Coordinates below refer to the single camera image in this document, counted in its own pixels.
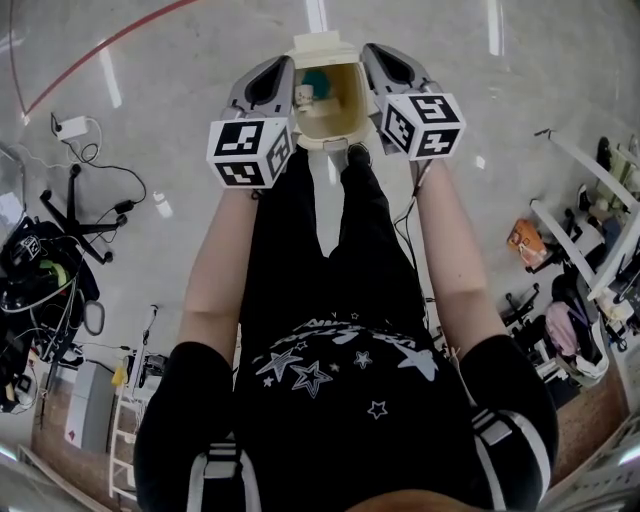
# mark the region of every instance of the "shoe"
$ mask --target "shoe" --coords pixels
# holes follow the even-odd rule
[[[611,147],[609,145],[609,139],[606,137],[601,137],[598,142],[596,162],[607,172],[611,172]]]
[[[357,167],[371,167],[371,154],[361,142],[354,144],[347,150],[347,163]]]
[[[591,208],[591,201],[587,195],[587,186],[583,183],[578,189],[578,210],[588,212],[589,208]]]

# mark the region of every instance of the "gray floor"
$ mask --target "gray floor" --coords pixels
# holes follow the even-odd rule
[[[3,13],[8,3],[0,1]],[[17,2],[15,58],[25,103],[100,41],[167,3]],[[523,292],[536,279],[549,282],[553,271],[534,279],[505,240],[518,217],[531,216],[532,198],[560,213],[573,203],[577,186],[592,180],[533,133],[563,130],[594,153],[601,135],[626,143],[637,132],[640,11],[629,0],[327,0],[326,7],[330,28],[340,30],[344,40],[394,46],[424,63],[455,94],[468,128],[450,163],[496,300]],[[7,30],[1,18],[0,38]],[[132,167],[149,188],[147,201],[130,214],[112,245],[114,262],[101,267],[89,260],[108,317],[100,337],[80,334],[79,340],[134,345],[148,305],[156,303],[162,309],[151,342],[159,352],[170,350],[189,271],[221,194],[205,162],[209,123],[218,118],[235,79],[290,49],[292,37],[307,30],[302,0],[200,0],[109,47],[123,101],[119,108],[113,108],[100,59],[93,58],[32,112],[27,126],[9,53],[0,53],[0,140],[21,142],[48,163],[63,163],[64,148],[49,132],[49,113],[63,119],[91,116],[104,132],[101,161]],[[86,141],[95,136],[90,132]],[[408,169],[400,159],[385,157],[375,136],[368,142],[395,216],[409,199]],[[484,168],[477,166],[478,157]],[[30,211],[48,218],[37,197],[51,187],[64,201],[67,171],[25,160]],[[328,252],[337,240],[342,191],[329,183],[324,159],[317,160],[319,237]],[[95,221],[114,203],[138,194],[127,175],[87,170],[79,179],[82,219]],[[164,195],[173,216],[160,214],[162,201],[154,194]],[[411,232],[429,293],[415,217]],[[86,351],[111,366],[122,357],[100,347]]]

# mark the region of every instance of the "white star graphic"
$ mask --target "white star graphic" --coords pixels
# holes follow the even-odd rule
[[[291,389],[306,388],[311,395],[311,398],[315,398],[318,394],[320,384],[333,380],[333,378],[329,377],[326,373],[321,372],[319,366],[320,361],[316,361],[308,368],[292,365],[291,369],[300,375],[300,377],[298,377],[298,380]],[[313,374],[313,379],[309,379],[310,374]]]
[[[402,352],[407,359],[402,361],[398,368],[411,368],[415,366],[420,373],[424,375],[428,381],[433,382],[436,378],[436,370],[438,369],[438,365],[433,360],[433,354],[431,350],[424,349],[420,352],[416,352],[415,350],[411,350],[410,348],[403,347],[402,345],[396,344],[395,347]]]
[[[369,358],[369,352],[356,352],[356,360],[353,364],[359,364],[360,368],[364,370],[369,363],[373,363]]]
[[[278,382],[280,382],[282,380],[282,374],[284,373],[284,370],[288,364],[295,363],[296,361],[302,361],[301,357],[292,356],[291,352],[293,352],[293,348],[290,348],[281,355],[271,352],[271,362],[268,363],[265,367],[258,370],[256,372],[256,375],[260,375],[261,373],[273,370],[276,373],[276,379],[278,379]]]
[[[385,416],[385,415],[389,414],[387,412],[386,405],[387,405],[386,401],[384,401],[384,402],[374,402],[374,401],[372,401],[371,402],[371,409],[369,409],[367,412],[369,414],[373,415],[373,417],[375,419],[378,419],[380,416]]]

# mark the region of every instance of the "black cable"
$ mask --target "black cable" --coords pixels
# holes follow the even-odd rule
[[[74,341],[76,345],[96,345],[97,347],[111,348],[113,350],[131,350],[131,347],[127,347],[126,345],[120,345],[119,347],[114,347],[113,345],[105,345],[103,343],[91,343],[89,341]]]
[[[93,364],[97,364],[98,366],[102,366],[105,370],[107,370],[108,372],[111,373],[116,373],[114,372],[111,368],[109,368],[108,366],[105,366],[104,364],[102,364],[100,361],[94,361],[93,359],[86,359],[85,360],[87,363],[93,363]]]
[[[97,221],[95,221],[93,224],[94,224],[94,225],[98,225],[98,224],[100,224],[100,221],[101,221],[102,219],[104,219],[104,218],[107,216],[107,214],[109,214],[110,212],[112,212],[112,211],[113,211],[113,210],[115,210],[115,209],[116,209],[116,207],[115,207],[115,206],[112,206],[111,208],[109,208],[109,209],[108,209],[106,212],[104,212],[104,213],[102,214],[102,216],[101,216]],[[98,233],[96,236],[94,236],[94,237],[91,239],[91,241],[89,242],[89,245],[92,245],[92,244],[93,244],[93,242],[95,242],[98,238],[102,238],[102,240],[104,241],[104,243],[105,243],[105,244],[111,244],[111,243],[113,243],[113,241],[114,241],[114,240],[115,240],[115,238],[116,238],[116,235],[118,234],[118,229],[116,229],[116,230],[113,232],[113,236],[111,237],[111,240],[106,240],[106,239],[102,236],[102,235],[103,235],[103,234],[105,234],[105,233],[106,233],[106,231],[103,231],[103,232],[101,232],[101,233]]]
[[[415,254],[415,251],[413,250],[413,244],[411,243],[411,234],[409,233],[409,215],[411,215],[411,212],[413,211],[413,207],[418,202],[418,199],[416,197],[418,188],[419,187],[417,186],[414,188],[413,194],[411,195],[411,202],[409,203],[409,207],[407,208],[407,213],[405,213],[402,217],[396,219],[393,222],[393,227],[396,230],[396,233],[400,235],[400,238],[404,240],[404,243],[407,245],[407,248],[409,249],[409,254],[411,255],[411,263],[413,265],[413,271],[415,274],[416,281],[418,282],[418,289],[420,290],[420,296],[422,297],[422,304],[424,306],[424,315],[427,323],[427,331],[430,331],[431,325],[430,325],[430,319],[429,319],[429,308],[427,304],[435,302],[435,299],[433,299],[432,297],[425,297],[422,291],[422,286],[420,285],[420,275],[418,274],[418,263],[416,260],[416,254]],[[398,224],[400,224],[403,221],[404,221],[404,233],[398,227]]]
[[[50,129],[51,129],[51,133],[53,133],[53,135],[55,135],[56,138],[58,137],[57,132],[56,132],[56,127],[57,126],[60,126],[59,123],[58,123],[58,120],[56,119],[56,116],[53,114],[53,112],[51,112]],[[92,143],[87,144],[86,146],[84,146],[80,150],[80,154],[78,154],[76,152],[76,150],[73,148],[73,145],[70,144],[69,142],[67,142],[66,140],[61,140],[60,142],[65,144],[67,147],[71,148],[71,152],[75,155],[75,157],[78,159],[78,161],[80,163],[90,165],[91,167],[94,167],[95,169],[115,169],[115,170],[118,170],[118,171],[123,171],[123,172],[127,172],[127,173],[131,174],[136,180],[138,180],[138,183],[140,183],[140,186],[142,186],[142,198],[139,199],[138,201],[133,201],[133,204],[139,204],[139,203],[141,203],[142,201],[144,201],[147,198],[147,186],[145,185],[144,181],[142,181],[142,178],[140,178],[140,176],[138,176],[138,174],[135,173],[134,171],[132,171],[131,169],[128,169],[126,167],[120,167],[118,165],[99,165],[99,164],[94,164],[93,163],[93,159],[96,157],[96,154],[97,154],[97,151],[98,151],[98,145],[95,142],[92,142]],[[90,147],[95,147],[96,153],[94,153],[94,155],[91,156],[91,158],[85,158],[84,157],[84,152]]]

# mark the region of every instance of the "leg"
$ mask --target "leg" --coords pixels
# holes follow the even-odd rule
[[[336,299],[341,307],[419,335],[424,316],[420,285],[398,243],[389,202],[369,165],[350,160],[340,178],[345,191],[340,244],[330,258]]]
[[[307,152],[298,148],[260,199],[240,315],[243,340],[271,343],[308,320],[323,296],[325,265]]]

